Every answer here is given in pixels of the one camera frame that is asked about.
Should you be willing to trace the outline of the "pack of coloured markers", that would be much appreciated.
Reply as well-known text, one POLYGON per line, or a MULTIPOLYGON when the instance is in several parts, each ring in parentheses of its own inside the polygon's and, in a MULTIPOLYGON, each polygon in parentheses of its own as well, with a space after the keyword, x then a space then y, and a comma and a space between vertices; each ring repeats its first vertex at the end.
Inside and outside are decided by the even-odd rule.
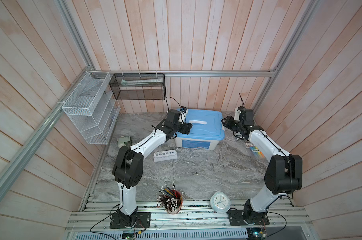
POLYGON ((265 156, 263 155, 263 153, 259 150, 258 147, 256 147, 254 144, 248 142, 245 143, 245 146, 251 150, 251 152, 253 153, 253 155, 255 156, 256 159, 264 159, 265 156))

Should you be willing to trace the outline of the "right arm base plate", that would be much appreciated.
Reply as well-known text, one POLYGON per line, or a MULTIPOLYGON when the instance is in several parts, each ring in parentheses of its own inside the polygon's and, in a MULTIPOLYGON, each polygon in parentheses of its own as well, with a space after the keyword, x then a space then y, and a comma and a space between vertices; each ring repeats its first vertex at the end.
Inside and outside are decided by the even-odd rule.
POLYGON ((266 213, 230 209, 227 214, 231 226, 270 225, 266 213))

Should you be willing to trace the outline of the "white alarm clock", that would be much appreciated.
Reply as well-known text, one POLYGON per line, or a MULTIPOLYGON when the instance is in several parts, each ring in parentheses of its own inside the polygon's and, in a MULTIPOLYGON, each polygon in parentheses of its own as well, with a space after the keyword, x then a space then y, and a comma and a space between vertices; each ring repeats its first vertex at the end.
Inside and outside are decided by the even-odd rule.
POLYGON ((210 206, 216 213, 227 213, 231 206, 231 200, 223 192, 215 192, 209 200, 210 206))

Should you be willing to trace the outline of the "red cup of pencils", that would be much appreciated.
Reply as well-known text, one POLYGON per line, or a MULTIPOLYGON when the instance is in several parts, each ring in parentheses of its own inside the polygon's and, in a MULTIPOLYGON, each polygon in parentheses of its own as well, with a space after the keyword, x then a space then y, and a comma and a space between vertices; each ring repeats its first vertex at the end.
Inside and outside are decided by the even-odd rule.
POLYGON ((183 205, 184 192, 176 190, 175 185, 173 188, 169 186, 161 187, 160 195, 157 197, 158 207, 164 208, 168 214, 177 214, 183 205))

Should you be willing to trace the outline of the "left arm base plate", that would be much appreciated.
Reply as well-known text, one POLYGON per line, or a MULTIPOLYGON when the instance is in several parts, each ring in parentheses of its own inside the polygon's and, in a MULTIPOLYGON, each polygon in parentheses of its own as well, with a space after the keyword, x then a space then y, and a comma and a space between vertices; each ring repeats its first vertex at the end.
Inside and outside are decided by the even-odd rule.
POLYGON ((149 228, 151 222, 150 212, 134 212, 128 216, 122 212, 112 214, 110 229, 124 229, 124 228, 149 228))

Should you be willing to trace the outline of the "white plastic storage bin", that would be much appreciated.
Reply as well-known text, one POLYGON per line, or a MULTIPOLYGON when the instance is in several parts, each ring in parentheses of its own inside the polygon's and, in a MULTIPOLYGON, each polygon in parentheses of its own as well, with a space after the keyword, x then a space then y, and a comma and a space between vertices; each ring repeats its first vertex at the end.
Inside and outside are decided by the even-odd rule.
POLYGON ((179 148, 215 150, 224 138, 224 132, 219 135, 178 134, 175 143, 179 148))

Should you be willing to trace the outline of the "white test tube rack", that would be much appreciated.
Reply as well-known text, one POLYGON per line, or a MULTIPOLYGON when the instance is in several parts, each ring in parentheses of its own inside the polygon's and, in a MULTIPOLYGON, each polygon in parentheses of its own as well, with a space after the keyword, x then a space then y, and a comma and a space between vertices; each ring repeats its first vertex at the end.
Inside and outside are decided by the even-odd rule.
POLYGON ((154 153, 154 162, 176 160, 177 158, 178 158, 178 154, 177 154, 176 150, 167 150, 167 151, 154 153))

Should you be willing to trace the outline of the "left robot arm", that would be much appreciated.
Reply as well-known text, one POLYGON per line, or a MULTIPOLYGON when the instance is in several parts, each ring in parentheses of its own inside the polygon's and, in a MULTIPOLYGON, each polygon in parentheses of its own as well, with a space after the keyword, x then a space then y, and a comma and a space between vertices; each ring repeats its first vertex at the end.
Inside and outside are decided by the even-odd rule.
POLYGON ((186 115, 186 107, 169 110, 166 118, 145 139, 136 145, 119 149, 112 173, 120 191, 120 208, 115 219, 122 225, 131 227, 136 223, 136 185, 142 178, 145 158, 157 147, 176 138, 177 133, 190 133, 192 124, 186 122, 186 115))

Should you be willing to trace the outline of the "green white pencil sharpener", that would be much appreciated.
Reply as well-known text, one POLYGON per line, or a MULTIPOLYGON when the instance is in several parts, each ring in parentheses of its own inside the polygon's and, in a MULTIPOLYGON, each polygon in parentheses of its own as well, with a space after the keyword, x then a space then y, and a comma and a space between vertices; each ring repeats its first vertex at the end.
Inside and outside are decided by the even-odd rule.
POLYGON ((121 136, 119 139, 118 139, 118 147, 119 148, 122 148, 122 147, 130 147, 132 145, 132 140, 131 140, 131 137, 130 136, 121 136))

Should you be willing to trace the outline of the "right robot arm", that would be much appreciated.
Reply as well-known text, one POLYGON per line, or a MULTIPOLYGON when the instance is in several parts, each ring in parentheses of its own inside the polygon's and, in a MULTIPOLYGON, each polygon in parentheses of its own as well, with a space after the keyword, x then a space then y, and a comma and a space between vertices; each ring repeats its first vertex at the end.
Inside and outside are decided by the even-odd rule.
POLYGON ((302 188, 303 160, 299 155, 292 155, 278 146, 262 127, 256 125, 252 109, 239 106, 234 117, 227 116, 221 123, 231 130, 236 138, 255 145, 268 161, 265 185, 256 196, 247 200, 242 214, 248 225, 268 224, 269 207, 277 199, 302 188))

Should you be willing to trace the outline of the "blue plastic bin lid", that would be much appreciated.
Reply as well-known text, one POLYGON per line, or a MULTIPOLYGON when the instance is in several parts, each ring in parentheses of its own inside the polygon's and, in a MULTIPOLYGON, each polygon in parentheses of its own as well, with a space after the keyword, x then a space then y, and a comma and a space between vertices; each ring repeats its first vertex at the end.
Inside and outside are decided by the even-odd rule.
POLYGON ((177 135, 180 138, 221 141, 225 137, 222 119, 223 115, 218 111, 188 109, 186 122, 192 124, 190 133, 177 132, 177 135))

